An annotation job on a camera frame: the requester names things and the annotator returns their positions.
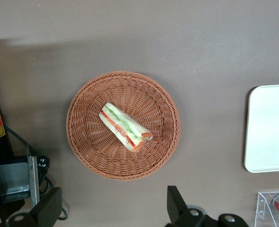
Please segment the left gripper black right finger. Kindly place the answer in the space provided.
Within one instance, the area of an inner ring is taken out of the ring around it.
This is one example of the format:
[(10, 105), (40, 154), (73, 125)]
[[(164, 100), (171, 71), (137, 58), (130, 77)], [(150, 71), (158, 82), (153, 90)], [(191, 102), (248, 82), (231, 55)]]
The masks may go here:
[(217, 220), (203, 213), (203, 209), (188, 208), (176, 186), (167, 187), (167, 212), (170, 223), (165, 227), (218, 227)]

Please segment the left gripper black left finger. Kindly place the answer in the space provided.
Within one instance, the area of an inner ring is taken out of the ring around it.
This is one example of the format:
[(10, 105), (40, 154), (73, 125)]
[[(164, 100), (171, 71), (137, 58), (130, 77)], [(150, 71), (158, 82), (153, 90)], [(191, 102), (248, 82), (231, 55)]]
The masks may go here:
[(54, 187), (30, 212), (12, 215), (6, 227), (53, 227), (62, 212), (62, 189)]

